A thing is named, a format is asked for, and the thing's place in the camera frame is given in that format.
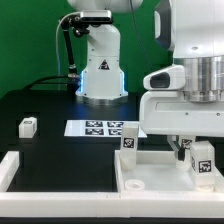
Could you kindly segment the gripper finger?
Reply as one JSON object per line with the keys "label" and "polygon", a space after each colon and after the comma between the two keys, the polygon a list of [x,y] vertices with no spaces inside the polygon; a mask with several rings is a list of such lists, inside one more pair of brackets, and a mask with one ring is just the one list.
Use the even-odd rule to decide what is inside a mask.
{"label": "gripper finger", "polygon": [[179,142],[179,137],[176,135],[168,135],[167,142],[169,143],[170,147],[173,149],[175,158],[177,160],[184,160],[185,149],[181,146]]}

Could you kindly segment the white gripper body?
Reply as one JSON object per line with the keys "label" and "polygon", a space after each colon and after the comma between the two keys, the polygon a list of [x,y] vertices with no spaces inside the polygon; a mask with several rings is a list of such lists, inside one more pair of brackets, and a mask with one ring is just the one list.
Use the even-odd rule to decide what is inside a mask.
{"label": "white gripper body", "polygon": [[146,134],[224,137],[224,101],[192,103],[179,91],[147,91],[139,122]]}

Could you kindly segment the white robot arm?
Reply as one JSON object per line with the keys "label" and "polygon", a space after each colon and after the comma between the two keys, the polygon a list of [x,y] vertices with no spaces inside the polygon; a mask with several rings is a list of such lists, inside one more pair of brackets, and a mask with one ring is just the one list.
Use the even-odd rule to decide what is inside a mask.
{"label": "white robot arm", "polygon": [[[119,66],[120,34],[114,12],[143,0],[67,0],[73,20],[89,33],[87,66],[77,96],[114,102],[127,96]],[[147,134],[224,137],[224,0],[161,0],[154,10],[155,39],[173,52],[171,66],[147,75],[140,127]]]}

